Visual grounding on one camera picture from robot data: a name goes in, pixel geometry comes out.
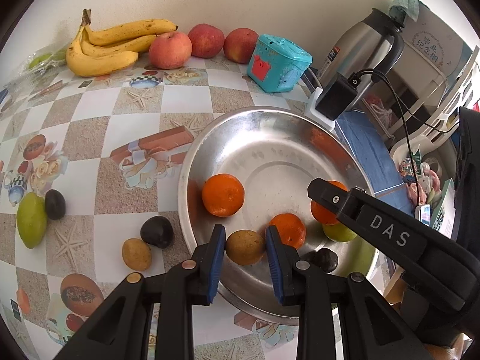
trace apple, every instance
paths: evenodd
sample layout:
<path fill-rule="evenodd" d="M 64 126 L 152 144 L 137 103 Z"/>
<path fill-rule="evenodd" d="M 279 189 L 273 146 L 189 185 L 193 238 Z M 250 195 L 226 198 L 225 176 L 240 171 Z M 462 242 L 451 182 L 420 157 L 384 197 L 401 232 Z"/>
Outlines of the apple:
<path fill-rule="evenodd" d="M 225 36 L 210 24 L 197 24 L 188 33 L 191 40 L 191 54 L 200 58 L 215 57 L 223 47 Z"/>
<path fill-rule="evenodd" d="M 160 69 L 176 69 L 184 65 L 191 56 L 190 38 L 183 32 L 166 32 L 159 35 L 150 45 L 150 63 Z"/>
<path fill-rule="evenodd" d="M 238 64 L 248 64 L 257 44 L 258 34 L 249 28 L 237 28 L 229 33 L 223 43 L 225 56 Z"/>

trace box with chinese text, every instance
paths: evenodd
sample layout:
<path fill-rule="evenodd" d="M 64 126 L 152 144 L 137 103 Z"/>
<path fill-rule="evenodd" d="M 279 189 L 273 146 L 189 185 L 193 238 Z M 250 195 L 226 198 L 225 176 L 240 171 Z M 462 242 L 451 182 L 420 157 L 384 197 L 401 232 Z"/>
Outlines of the box with chinese text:
<path fill-rule="evenodd" d="M 448 87 L 455 83 L 472 50 L 442 19 L 418 2 L 418 20 L 406 16 L 403 39 L 420 51 L 447 77 Z"/>

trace stainless steel bowl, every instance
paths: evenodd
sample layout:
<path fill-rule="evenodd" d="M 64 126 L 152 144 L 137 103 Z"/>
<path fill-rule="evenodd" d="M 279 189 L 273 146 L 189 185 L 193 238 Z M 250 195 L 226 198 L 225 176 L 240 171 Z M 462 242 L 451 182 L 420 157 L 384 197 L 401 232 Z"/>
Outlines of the stainless steel bowl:
<path fill-rule="evenodd" d="M 203 183 L 217 173 L 230 173 L 245 188 L 243 207 L 229 218 L 208 214 L 202 204 Z M 338 180 L 348 188 L 373 193 L 357 161 L 330 133 L 312 121 L 272 107 L 230 112 L 208 125 L 191 145 L 178 183 L 178 213 L 190 252 L 210 239 L 216 223 L 226 236 L 237 230 L 263 231 L 275 215 L 292 212 L 307 227 L 300 256 L 328 247 L 339 258 L 333 274 L 362 272 L 367 278 L 378 252 L 360 237 L 348 243 L 330 241 L 310 213 L 309 183 Z M 224 256 L 220 294 L 259 319 L 297 325 L 298 307 L 282 307 L 273 293 L 266 255 L 254 265 L 239 266 Z"/>

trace banana bunch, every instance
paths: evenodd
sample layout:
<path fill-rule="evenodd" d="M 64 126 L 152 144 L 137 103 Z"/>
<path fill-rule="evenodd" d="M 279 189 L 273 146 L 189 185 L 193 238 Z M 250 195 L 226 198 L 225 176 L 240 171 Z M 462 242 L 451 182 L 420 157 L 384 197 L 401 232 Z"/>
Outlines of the banana bunch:
<path fill-rule="evenodd" d="M 165 19 L 139 20 L 107 30 L 90 28 L 90 10 L 84 9 L 82 24 L 67 52 L 67 65 L 78 76 L 102 76 L 126 68 L 148 51 L 157 35 L 176 31 Z"/>

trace black cable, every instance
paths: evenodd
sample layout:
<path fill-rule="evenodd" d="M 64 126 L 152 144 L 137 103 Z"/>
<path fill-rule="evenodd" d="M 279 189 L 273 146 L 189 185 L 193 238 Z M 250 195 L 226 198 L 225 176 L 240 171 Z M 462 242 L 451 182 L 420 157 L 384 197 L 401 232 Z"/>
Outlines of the black cable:
<path fill-rule="evenodd" d="M 387 87 L 390 89 L 390 91 L 393 93 L 393 96 L 395 97 L 395 100 L 397 101 L 398 106 L 400 107 L 400 116 L 402 118 L 403 128 L 405 130 L 406 146 L 409 149 L 409 157 L 410 157 L 410 161 L 412 163 L 412 170 L 413 170 L 413 175 L 414 175 L 414 178 L 415 178 L 415 184 L 417 185 L 417 205 L 416 205 L 416 207 L 417 207 L 417 206 L 420 205 L 419 180 L 417 178 L 417 171 L 415 170 L 416 163 L 413 161 L 412 148 L 410 147 L 410 139 L 409 139 L 409 131 L 407 130 L 407 123 L 405 121 L 405 117 L 403 116 L 403 112 L 401 111 L 402 106 L 400 105 L 398 96 L 395 93 L 395 90 L 393 89 L 392 84 L 390 83 L 388 78 L 382 72 L 376 71 L 374 69 L 364 69 L 364 70 L 360 70 L 359 72 L 356 73 L 356 75 L 359 76 L 359 77 L 364 76 L 366 74 L 375 75 L 379 79 L 381 79 L 387 85 Z"/>
<path fill-rule="evenodd" d="M 410 114 L 410 116 L 413 117 L 415 120 L 419 121 L 421 124 L 424 124 L 424 125 L 426 125 L 427 127 L 430 127 L 432 130 L 434 130 L 434 131 L 436 131 L 436 132 L 439 132 L 439 133 L 441 133 L 441 134 L 448 134 L 450 131 L 452 131 L 455 127 L 457 127 L 457 126 L 460 124 L 460 122 L 455 123 L 455 124 L 454 124 L 452 127 L 450 127 L 447 131 L 442 131 L 442 130 L 438 130 L 436 127 L 434 127 L 434 126 L 432 126 L 432 125 L 424 122 L 423 120 L 417 118 L 417 117 L 411 112 L 411 110 L 409 109 L 409 107 L 404 103 L 404 101 L 399 97 L 399 95 L 397 95 L 397 93 L 395 93 L 395 91 L 393 90 L 392 84 L 390 83 L 390 80 L 389 80 L 389 79 L 387 78 L 387 76 L 386 76 L 385 74 L 383 74 L 381 71 L 377 71 L 377 70 L 374 70 L 374 69 L 363 69 L 363 70 L 360 70 L 357 74 L 360 75 L 360 76 L 362 76 L 363 73 L 365 73 L 365 74 L 370 74 L 371 72 L 372 72 L 372 73 L 374 72 L 377 77 L 379 77 L 379 74 L 382 75 L 383 78 L 385 78 L 385 79 L 388 81 L 388 83 L 385 82 L 385 81 L 383 81 L 383 82 L 384 82 L 387 86 L 389 86 L 389 88 L 390 88 L 390 90 L 392 91 L 394 97 L 395 97 L 396 99 L 398 99 L 398 101 L 399 101 L 400 103 L 402 103 L 402 105 L 405 107 L 406 111 Z"/>

